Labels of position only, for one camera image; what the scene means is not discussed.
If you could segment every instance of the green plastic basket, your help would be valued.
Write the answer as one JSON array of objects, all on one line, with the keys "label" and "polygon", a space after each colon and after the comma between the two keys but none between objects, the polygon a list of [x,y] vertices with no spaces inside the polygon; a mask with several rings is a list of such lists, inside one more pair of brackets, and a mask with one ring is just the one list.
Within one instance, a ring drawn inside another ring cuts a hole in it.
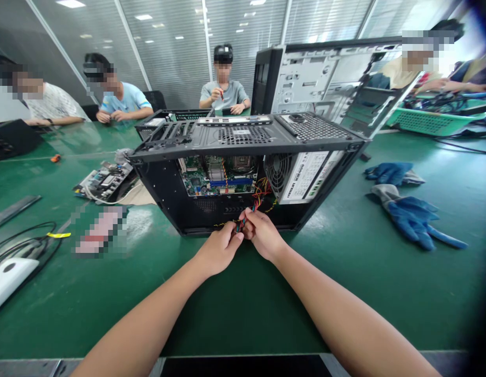
[{"label": "green plastic basket", "polygon": [[[486,105],[486,101],[469,99],[467,106],[464,108],[480,105]],[[389,118],[387,125],[392,127],[399,124],[399,128],[408,131],[434,136],[450,136],[457,134],[459,130],[464,128],[468,123],[485,118],[486,112],[472,116],[459,116],[397,108]]]}]

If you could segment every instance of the green motherboard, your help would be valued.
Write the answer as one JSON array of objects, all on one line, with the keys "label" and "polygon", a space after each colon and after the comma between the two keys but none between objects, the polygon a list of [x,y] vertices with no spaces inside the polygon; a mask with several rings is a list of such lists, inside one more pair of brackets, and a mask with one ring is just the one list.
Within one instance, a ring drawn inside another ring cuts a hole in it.
[{"label": "green motherboard", "polygon": [[178,160],[189,196],[253,193],[256,159],[251,156],[194,156]]}]

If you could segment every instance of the work glove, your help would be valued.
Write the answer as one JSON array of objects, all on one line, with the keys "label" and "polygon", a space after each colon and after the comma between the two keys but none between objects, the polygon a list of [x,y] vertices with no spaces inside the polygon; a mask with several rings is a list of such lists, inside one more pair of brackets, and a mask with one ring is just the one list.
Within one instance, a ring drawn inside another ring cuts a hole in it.
[{"label": "work glove", "polygon": [[402,197],[396,186],[391,184],[375,185],[371,191],[380,198],[382,206],[403,235],[412,242],[418,242],[424,250],[436,249],[430,236],[458,249],[468,247],[467,243],[443,234],[428,224],[431,220],[439,219],[435,214],[438,208],[432,204],[413,196]]},{"label": "work glove", "polygon": [[377,184],[393,184],[399,186],[404,183],[422,184],[426,181],[419,177],[412,168],[411,162],[385,162],[365,170],[368,180],[377,180]]}]

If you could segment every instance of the chair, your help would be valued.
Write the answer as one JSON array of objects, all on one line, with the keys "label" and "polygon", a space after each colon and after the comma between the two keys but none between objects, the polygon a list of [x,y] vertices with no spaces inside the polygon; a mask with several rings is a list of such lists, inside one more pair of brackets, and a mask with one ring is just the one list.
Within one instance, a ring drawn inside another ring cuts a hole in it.
[{"label": "chair", "polygon": [[96,113],[98,112],[99,109],[98,105],[84,105],[81,107],[91,121],[97,121]]},{"label": "chair", "polygon": [[164,100],[164,96],[161,91],[151,91],[151,92],[143,92],[145,94],[145,98],[150,102],[152,105],[152,109],[154,112],[157,110],[166,110],[166,101]]}]

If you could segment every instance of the blue ram slot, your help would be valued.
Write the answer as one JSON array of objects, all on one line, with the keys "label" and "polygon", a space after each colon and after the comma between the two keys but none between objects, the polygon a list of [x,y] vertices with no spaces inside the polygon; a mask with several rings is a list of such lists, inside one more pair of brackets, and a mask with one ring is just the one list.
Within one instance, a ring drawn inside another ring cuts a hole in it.
[{"label": "blue ram slot", "polygon": [[[252,184],[253,180],[250,178],[239,178],[236,180],[232,181],[227,181],[227,185],[229,186],[234,186],[234,185],[240,185],[240,184]],[[217,187],[217,186],[225,186],[225,181],[211,181],[210,182],[211,187]]]}]

